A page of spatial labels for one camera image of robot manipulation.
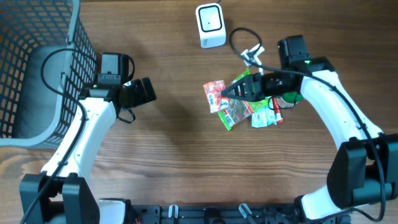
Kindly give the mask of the red stick sachet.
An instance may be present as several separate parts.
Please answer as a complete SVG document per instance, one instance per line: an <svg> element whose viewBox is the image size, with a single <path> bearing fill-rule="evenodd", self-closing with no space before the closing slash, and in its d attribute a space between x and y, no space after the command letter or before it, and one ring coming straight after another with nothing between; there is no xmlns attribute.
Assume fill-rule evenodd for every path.
<svg viewBox="0 0 398 224"><path fill-rule="evenodd" d="M274 109L277 124L283 123L284 119L281 116L279 104L278 104L277 98L275 96L272 97L272 102L273 102L273 109Z"/></svg>

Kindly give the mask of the orange red tissue pack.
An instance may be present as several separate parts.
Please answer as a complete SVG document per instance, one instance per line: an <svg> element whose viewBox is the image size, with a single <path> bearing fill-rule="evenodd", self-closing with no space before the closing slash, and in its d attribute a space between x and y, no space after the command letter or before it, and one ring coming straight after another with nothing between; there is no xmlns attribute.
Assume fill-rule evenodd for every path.
<svg viewBox="0 0 398 224"><path fill-rule="evenodd" d="M229 99L221 96L221 92L226 88L223 80L208 82L203 85L203 88L210 107L210 113L217 113L229 108Z"/></svg>

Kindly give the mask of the green candy bag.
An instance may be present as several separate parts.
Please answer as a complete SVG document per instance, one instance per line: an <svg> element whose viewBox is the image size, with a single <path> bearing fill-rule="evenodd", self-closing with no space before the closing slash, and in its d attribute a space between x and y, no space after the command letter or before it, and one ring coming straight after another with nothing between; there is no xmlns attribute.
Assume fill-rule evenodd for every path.
<svg viewBox="0 0 398 224"><path fill-rule="evenodd" d="M229 107L218 112L218 116L225 128L230 131L240 121L250 117L261 108L267 106L269 97L261 101L243 101L229 99Z"/></svg>

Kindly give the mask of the red teal snack packet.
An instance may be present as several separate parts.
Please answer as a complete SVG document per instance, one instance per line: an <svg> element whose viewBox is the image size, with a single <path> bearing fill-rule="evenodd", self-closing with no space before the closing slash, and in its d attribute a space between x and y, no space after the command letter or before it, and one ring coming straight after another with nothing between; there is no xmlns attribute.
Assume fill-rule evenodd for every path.
<svg viewBox="0 0 398 224"><path fill-rule="evenodd" d="M275 112L268 106L260 108L251 117L251 126L253 128L265 128L272 124L277 124Z"/></svg>

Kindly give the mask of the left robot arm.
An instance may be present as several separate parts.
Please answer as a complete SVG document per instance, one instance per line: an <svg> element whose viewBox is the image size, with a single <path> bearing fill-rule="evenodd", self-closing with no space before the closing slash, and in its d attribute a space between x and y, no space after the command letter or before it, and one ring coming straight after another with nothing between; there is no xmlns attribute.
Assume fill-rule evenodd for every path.
<svg viewBox="0 0 398 224"><path fill-rule="evenodd" d="M22 223L139 222L130 200L96 200L88 183L103 138L119 114L156 99L149 78L133 78L135 69L126 54L103 54L98 76L71 99L78 109L55 154L39 174L22 179Z"/></svg>

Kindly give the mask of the green lidded white jar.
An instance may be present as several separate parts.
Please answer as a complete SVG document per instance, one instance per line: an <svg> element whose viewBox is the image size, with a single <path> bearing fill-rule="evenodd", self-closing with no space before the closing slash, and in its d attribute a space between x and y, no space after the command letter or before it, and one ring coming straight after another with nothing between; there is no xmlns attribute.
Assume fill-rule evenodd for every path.
<svg viewBox="0 0 398 224"><path fill-rule="evenodd" d="M288 92L277 97L277 102L280 109L289 109L295 107L295 105L303 99L303 96L297 92Z"/></svg>

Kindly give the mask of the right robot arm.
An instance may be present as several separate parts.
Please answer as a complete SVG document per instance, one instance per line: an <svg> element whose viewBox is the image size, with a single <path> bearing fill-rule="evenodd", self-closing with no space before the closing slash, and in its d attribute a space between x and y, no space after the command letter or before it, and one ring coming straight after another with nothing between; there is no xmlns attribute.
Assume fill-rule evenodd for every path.
<svg viewBox="0 0 398 224"><path fill-rule="evenodd" d="M301 35L278 43L280 68L259 66L225 89L228 98L260 101L296 92L307 100L329 130L337 153L322 188L295 199L294 223L320 223L363 205L397 198L397 135L373 124L342 86L325 57L312 57Z"/></svg>

